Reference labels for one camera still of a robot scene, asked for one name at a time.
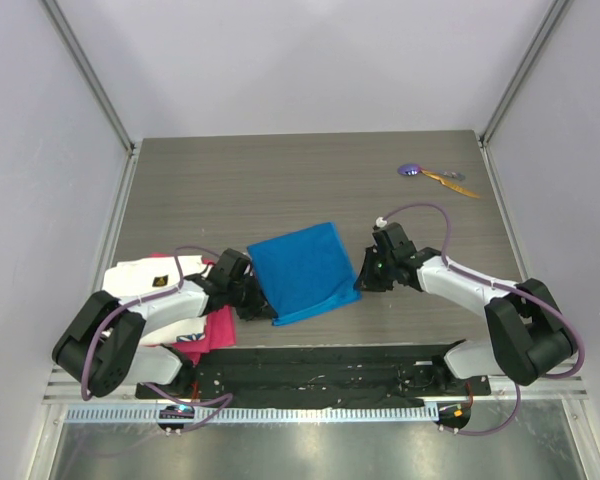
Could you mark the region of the blue cloth napkin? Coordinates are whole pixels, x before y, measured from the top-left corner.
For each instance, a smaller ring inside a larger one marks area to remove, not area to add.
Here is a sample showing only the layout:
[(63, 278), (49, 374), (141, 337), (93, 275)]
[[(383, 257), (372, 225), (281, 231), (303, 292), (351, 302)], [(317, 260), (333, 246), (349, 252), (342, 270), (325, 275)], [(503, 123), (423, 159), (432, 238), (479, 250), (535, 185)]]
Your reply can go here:
[(280, 327), (355, 303), (357, 275), (334, 223), (249, 245), (247, 253)]

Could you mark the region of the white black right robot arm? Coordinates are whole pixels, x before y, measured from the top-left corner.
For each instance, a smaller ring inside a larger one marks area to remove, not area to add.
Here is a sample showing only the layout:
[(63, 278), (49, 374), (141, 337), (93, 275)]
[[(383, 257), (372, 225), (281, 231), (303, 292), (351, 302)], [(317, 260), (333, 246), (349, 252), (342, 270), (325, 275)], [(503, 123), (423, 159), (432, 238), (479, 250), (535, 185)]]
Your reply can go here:
[(376, 221), (372, 236), (357, 290), (380, 293), (400, 284), (448, 300), (486, 322), (487, 340), (460, 341), (432, 369), (431, 380), (440, 393), (455, 394), (468, 378), (481, 375), (504, 375), (528, 386), (551, 377), (554, 368), (581, 353), (544, 283), (504, 281), (468, 269), (431, 247), (419, 250), (400, 224), (383, 218)]

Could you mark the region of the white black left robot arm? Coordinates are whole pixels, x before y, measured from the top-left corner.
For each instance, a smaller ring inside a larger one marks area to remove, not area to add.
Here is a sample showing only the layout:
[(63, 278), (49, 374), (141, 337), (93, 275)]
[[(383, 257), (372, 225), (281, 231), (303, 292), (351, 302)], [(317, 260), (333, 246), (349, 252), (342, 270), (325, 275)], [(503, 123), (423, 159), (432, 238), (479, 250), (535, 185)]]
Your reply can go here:
[(85, 400), (122, 385), (139, 398), (163, 391), (180, 399), (193, 391), (214, 328), (277, 315), (251, 259), (234, 249), (142, 258), (106, 271), (102, 290), (89, 296), (51, 358), (80, 383)]

